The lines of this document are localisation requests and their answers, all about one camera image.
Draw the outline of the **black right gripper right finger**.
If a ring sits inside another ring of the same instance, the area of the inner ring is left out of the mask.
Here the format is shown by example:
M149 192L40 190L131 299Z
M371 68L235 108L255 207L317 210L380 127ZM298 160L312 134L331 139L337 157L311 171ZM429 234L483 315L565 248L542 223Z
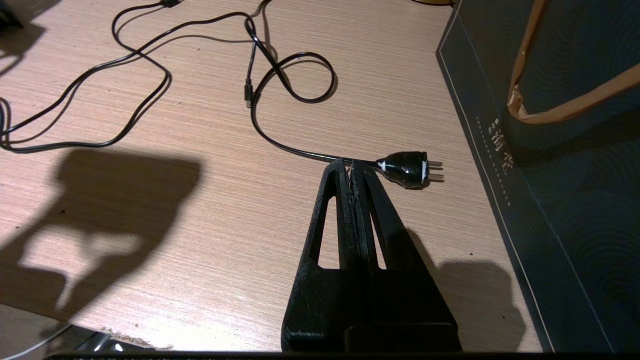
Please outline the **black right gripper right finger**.
M374 171L350 167L362 246L361 322L343 333L359 353L459 353L458 325L409 231Z

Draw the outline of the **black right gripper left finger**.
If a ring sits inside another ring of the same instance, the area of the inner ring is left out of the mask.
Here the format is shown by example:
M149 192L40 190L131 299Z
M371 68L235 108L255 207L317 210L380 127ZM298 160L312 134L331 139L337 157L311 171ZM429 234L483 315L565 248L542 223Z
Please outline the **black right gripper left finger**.
M333 161L323 171L310 225L281 326L285 352L346 350L345 332L365 319L365 289L376 266L376 249L364 190L357 176L366 162ZM337 269L319 265L330 199L336 201Z

